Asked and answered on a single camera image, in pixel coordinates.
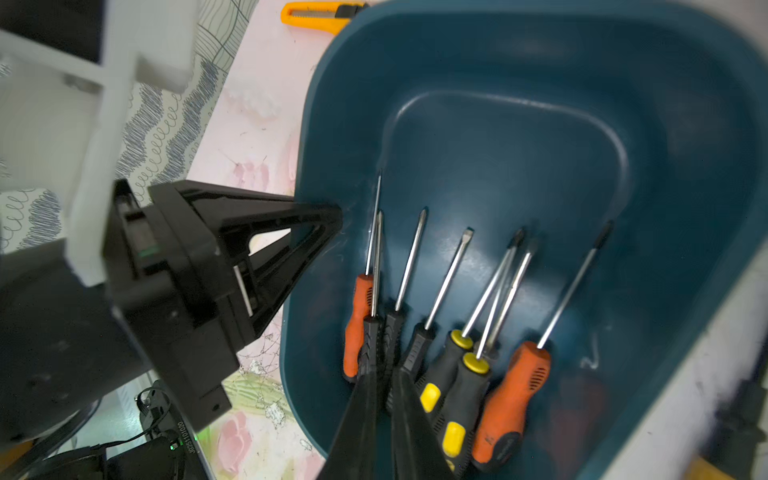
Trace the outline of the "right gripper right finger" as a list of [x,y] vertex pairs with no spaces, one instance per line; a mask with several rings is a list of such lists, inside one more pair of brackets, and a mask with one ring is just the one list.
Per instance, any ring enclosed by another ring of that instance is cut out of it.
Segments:
[[454,479],[408,373],[394,371],[391,386],[394,478]]

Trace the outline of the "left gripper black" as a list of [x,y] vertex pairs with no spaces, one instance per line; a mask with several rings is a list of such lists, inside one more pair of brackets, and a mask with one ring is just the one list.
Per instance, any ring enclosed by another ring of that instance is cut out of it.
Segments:
[[185,414],[222,414],[223,381],[342,226],[333,204],[182,180],[141,206],[114,183],[103,243],[111,301]]

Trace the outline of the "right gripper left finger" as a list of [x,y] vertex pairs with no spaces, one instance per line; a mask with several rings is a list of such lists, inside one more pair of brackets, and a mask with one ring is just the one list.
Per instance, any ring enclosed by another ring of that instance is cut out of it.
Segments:
[[318,479],[373,479],[380,411],[381,319],[363,321],[357,382]]

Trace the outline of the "teal plastic storage tray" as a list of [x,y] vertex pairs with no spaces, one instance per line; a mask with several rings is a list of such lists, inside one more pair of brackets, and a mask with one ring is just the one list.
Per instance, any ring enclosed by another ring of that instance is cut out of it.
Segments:
[[374,207],[381,297],[428,219],[404,333],[470,316],[514,233],[537,246],[498,344],[552,329],[549,379],[503,479],[595,479],[638,426],[767,235],[767,56],[667,1],[387,1],[318,62],[296,198],[337,236],[290,295],[283,386],[321,452],[351,385],[344,331]]

